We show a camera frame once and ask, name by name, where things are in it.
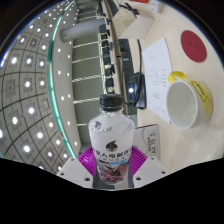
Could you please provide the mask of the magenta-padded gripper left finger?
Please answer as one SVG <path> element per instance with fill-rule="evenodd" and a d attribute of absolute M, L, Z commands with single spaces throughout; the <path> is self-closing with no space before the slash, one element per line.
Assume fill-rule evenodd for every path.
<path fill-rule="evenodd" d="M 69 158 L 57 175 L 84 188 L 92 188 L 96 162 L 92 148 L 86 149 L 77 158 Z"/>

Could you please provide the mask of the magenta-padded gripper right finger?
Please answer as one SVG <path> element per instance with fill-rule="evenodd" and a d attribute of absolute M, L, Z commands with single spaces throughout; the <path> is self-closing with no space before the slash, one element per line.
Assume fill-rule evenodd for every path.
<path fill-rule="evenodd" d="M 136 147 L 132 148 L 129 166 L 134 188 L 143 187 L 167 175 L 167 170 L 155 156 L 148 157 Z"/>

